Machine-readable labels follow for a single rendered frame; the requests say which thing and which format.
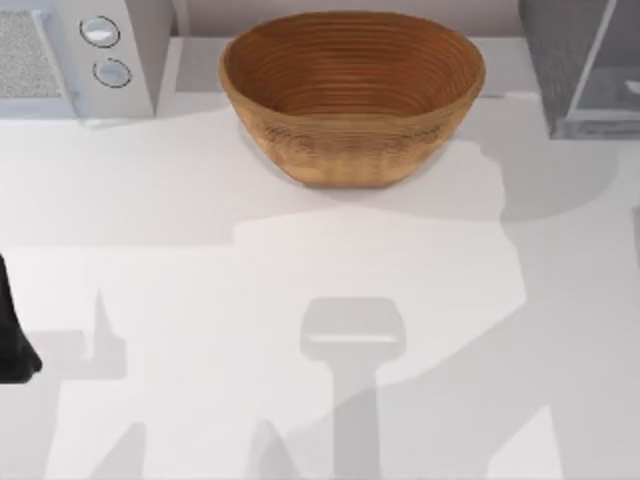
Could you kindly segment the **brown woven basket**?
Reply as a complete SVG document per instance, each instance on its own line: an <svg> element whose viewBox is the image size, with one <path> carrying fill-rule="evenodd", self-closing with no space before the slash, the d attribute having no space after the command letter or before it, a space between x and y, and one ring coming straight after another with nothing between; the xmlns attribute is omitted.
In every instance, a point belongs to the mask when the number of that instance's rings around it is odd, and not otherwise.
<svg viewBox="0 0 640 480"><path fill-rule="evenodd" d="M305 12L233 38L219 78L249 137L312 188L384 188L451 139L486 78L479 48L397 12Z"/></svg>

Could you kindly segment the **round microwave knob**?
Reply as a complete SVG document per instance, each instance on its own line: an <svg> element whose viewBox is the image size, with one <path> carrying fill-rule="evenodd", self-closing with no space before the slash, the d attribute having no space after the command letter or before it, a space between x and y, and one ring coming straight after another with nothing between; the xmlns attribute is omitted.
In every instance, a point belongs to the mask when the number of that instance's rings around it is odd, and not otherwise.
<svg viewBox="0 0 640 480"><path fill-rule="evenodd" d="M126 87L133 79L130 68L115 58L105 58L93 64L94 78L103 86L111 89Z"/></svg>
<svg viewBox="0 0 640 480"><path fill-rule="evenodd" d="M95 16L81 20L79 33L89 45L102 49L112 48L121 38L118 25L106 16Z"/></svg>

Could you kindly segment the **pale microwave oven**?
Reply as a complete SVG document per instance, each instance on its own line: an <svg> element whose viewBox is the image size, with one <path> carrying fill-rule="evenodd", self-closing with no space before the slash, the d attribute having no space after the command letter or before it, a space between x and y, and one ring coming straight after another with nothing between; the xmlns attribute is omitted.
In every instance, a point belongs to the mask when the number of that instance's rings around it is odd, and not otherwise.
<svg viewBox="0 0 640 480"><path fill-rule="evenodd" d="M81 37L80 21L95 16L118 25L112 48ZM0 0L0 119L154 117L175 26L173 0ZM109 57L130 68L126 87L94 78Z"/></svg>

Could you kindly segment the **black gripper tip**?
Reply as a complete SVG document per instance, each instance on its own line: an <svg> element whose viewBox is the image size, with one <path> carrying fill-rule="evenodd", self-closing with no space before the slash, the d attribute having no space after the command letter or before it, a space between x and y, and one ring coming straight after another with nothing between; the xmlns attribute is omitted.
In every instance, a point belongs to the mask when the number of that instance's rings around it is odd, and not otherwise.
<svg viewBox="0 0 640 480"><path fill-rule="evenodd" d="M26 384L42 367L18 320L6 263L0 254L0 384Z"/></svg>

